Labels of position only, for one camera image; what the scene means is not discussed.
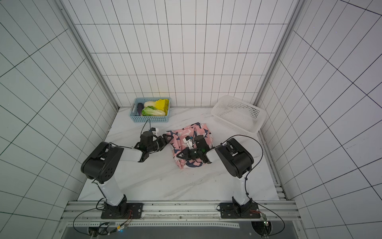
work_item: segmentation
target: black mounting plate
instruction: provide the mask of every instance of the black mounting plate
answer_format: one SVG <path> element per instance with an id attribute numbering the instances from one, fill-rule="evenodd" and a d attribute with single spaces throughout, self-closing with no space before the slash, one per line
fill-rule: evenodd
<path id="1" fill-rule="evenodd" d="M 104 206 L 102 210 L 101 218 L 102 219 L 128 219 L 131 210 L 133 212 L 133 219 L 140 219 L 142 215 L 143 203 L 126 203 L 127 204 L 127 213 L 123 217 L 120 217 L 118 213 L 113 211 L 111 208 Z"/>
<path id="2" fill-rule="evenodd" d="M 233 203 L 219 203 L 220 217 L 224 219 L 236 219 L 236 218 L 260 218 L 260 213 L 251 213 L 249 210 L 257 211 L 259 206 L 257 203 L 252 203 L 249 210 L 243 213 L 242 216 L 238 216 L 234 212 Z"/>

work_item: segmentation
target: black cable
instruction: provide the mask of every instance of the black cable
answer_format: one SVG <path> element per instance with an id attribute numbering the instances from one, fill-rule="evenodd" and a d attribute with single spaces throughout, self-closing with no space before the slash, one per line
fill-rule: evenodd
<path id="1" fill-rule="evenodd" d="M 98 204 L 101 202 L 102 199 L 104 199 L 104 198 L 101 198 L 100 200 L 98 200 L 97 205 L 95 206 L 95 208 L 92 208 L 92 209 L 83 211 L 82 213 L 80 213 L 80 214 L 78 214 L 78 215 L 76 216 L 76 218 L 73 220 L 73 228 L 74 228 L 74 230 L 76 230 L 77 232 L 79 232 L 79 233 L 81 233 L 81 234 L 84 234 L 84 235 L 87 235 L 87 236 L 91 236 L 91 235 L 88 234 L 88 233 L 80 232 L 79 230 L 77 230 L 76 227 L 74 226 L 74 222 L 76 221 L 76 219 L 77 219 L 77 217 L 78 217 L 79 215 L 81 215 L 81 214 L 83 214 L 83 213 L 85 213 L 85 212 L 87 212 L 87 211 L 91 211 L 91 210 L 94 210 L 94 209 L 99 210 L 100 208 L 98 207 Z"/>
<path id="2" fill-rule="evenodd" d="M 252 200 L 252 199 L 249 197 L 249 193 L 247 192 L 247 185 L 246 185 L 246 183 L 247 183 L 248 175 L 250 174 L 250 172 L 252 172 L 252 170 L 253 170 L 254 168 L 256 168 L 256 166 L 261 162 L 261 159 L 262 159 L 262 157 L 264 156 L 264 151 L 263 151 L 263 148 L 262 148 L 261 144 L 259 143 L 259 141 L 257 141 L 256 139 L 254 139 L 254 138 L 252 138 L 252 137 L 250 137 L 250 136 L 247 136 L 247 135 L 234 135 L 234 136 L 229 137 L 229 138 L 228 138 L 226 141 L 224 141 L 223 143 L 227 142 L 230 138 L 235 137 L 235 136 L 244 136 L 244 137 L 247 137 L 247 138 L 251 138 L 251 139 L 253 139 L 254 141 L 256 141 L 256 142 L 260 145 L 260 148 L 261 148 L 261 158 L 260 158 L 260 160 L 259 160 L 258 163 L 257 163 L 253 168 L 251 168 L 251 170 L 247 173 L 247 176 L 245 176 L 245 181 L 244 181 L 245 194 L 247 195 L 247 197 L 248 197 L 250 200 Z M 283 229 L 281 229 L 281 231 L 279 231 L 279 232 L 277 232 L 277 233 L 274 233 L 274 234 L 267 235 L 267 236 L 274 236 L 274 235 L 279 234 L 279 233 L 281 233 L 282 231 L 284 231 L 284 229 L 285 229 L 285 222 L 284 222 L 284 220 L 283 220 L 279 215 L 277 215 L 277 213 L 275 213 L 274 211 L 272 211 L 272 210 L 270 210 L 270 209 L 268 209 L 268 208 L 266 208 L 266 207 L 264 207 L 264 208 L 267 209 L 267 210 L 269 210 L 269 211 L 271 211 L 272 213 L 274 213 L 274 214 L 275 214 L 276 216 L 278 216 L 278 217 L 281 219 L 281 221 L 283 222 Z"/>
<path id="3" fill-rule="evenodd" d="M 143 127 L 142 127 L 141 134 L 142 134 L 142 131 L 143 131 L 143 129 L 144 129 L 144 127 L 145 127 L 147 121 L 149 122 L 149 124 L 150 124 L 150 129 L 151 129 L 151 120 L 150 120 L 150 119 L 147 119 L 146 122 L 144 123 Z"/>

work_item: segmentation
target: white plastic basket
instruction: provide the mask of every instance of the white plastic basket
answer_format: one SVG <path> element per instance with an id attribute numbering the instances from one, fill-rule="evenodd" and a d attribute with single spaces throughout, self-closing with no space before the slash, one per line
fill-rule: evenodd
<path id="1" fill-rule="evenodd" d="M 265 120 L 265 110 L 232 96 L 223 96 L 212 109 L 215 120 L 240 134 L 256 134 Z"/>

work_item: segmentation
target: marble tabletop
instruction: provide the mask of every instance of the marble tabletop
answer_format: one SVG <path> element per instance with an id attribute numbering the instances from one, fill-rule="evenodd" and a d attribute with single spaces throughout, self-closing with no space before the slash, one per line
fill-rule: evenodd
<path id="1" fill-rule="evenodd" d="M 121 146 L 134 146 L 144 123 L 134 123 L 130 117 L 130 108 L 120 108 L 105 141 Z M 211 108 L 172 108 L 168 122 L 152 122 L 162 135 L 166 130 L 175 130 L 200 122 L 206 123 L 214 141 L 218 145 L 236 131 L 217 123 L 211 114 Z M 261 156 L 259 145 L 252 139 L 236 136 L 253 156 L 256 164 Z M 114 174 L 116 181 L 128 201 L 149 200 L 218 200 L 231 201 L 234 180 L 221 161 L 193 169 L 179 169 L 172 157 L 172 147 L 151 154 L 145 162 L 119 161 Z M 78 200 L 95 201 L 102 198 L 96 184 L 90 179 L 79 195 Z M 263 160 L 248 176 L 247 190 L 256 200 L 279 200 L 266 160 Z"/>

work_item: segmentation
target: pink cloth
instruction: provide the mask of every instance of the pink cloth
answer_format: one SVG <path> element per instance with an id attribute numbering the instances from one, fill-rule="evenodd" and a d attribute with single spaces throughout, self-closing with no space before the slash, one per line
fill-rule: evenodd
<path id="1" fill-rule="evenodd" d="M 170 144 L 172 145 L 174 152 L 174 159 L 175 163 L 178 165 L 180 169 L 182 168 L 195 168 L 195 167 L 200 167 L 203 165 L 201 159 L 196 159 L 196 160 L 184 160 L 177 158 L 176 155 L 180 153 L 182 150 L 184 150 L 188 145 L 183 142 L 183 139 L 186 136 L 190 136 L 191 139 L 194 136 L 194 129 L 196 129 L 196 135 L 203 135 L 204 139 L 206 140 L 206 143 L 210 148 L 212 148 L 212 134 L 207 128 L 206 124 L 201 124 L 201 123 L 194 123 L 192 125 L 189 125 L 187 127 L 184 127 L 179 130 L 170 130 L 167 131 L 166 134 L 172 135 L 174 138 L 170 141 Z"/>

